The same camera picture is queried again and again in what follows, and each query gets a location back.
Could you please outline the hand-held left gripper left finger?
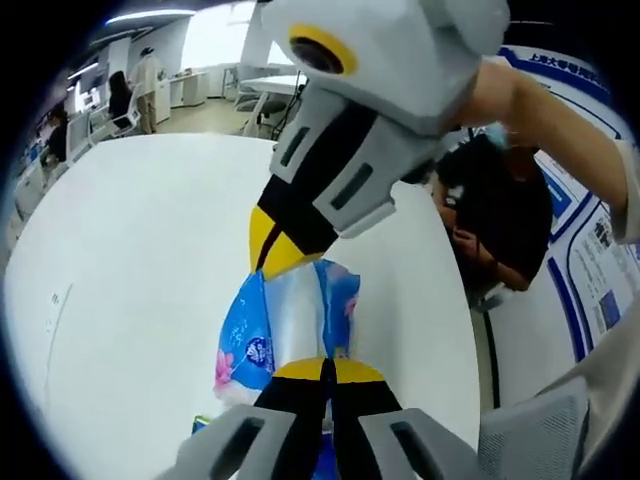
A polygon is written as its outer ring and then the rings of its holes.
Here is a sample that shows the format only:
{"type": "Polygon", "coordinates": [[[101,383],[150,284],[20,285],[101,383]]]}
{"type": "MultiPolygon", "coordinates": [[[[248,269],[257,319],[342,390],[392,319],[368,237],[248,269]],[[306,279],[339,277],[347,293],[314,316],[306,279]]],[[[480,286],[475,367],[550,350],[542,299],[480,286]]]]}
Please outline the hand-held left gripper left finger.
{"type": "Polygon", "coordinates": [[[180,446],[160,479],[310,479],[322,445],[331,362],[276,371],[252,405],[236,405],[180,446]]]}

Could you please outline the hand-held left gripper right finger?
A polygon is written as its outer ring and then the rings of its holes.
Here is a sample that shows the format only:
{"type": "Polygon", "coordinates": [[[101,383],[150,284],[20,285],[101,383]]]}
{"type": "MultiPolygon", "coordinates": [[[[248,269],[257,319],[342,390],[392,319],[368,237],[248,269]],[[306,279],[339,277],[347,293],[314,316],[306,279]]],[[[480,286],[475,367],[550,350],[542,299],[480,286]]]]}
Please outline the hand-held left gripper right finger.
{"type": "Polygon", "coordinates": [[[330,387],[342,479],[486,479],[473,448],[418,408],[401,407],[376,369],[336,359],[330,387]]]}

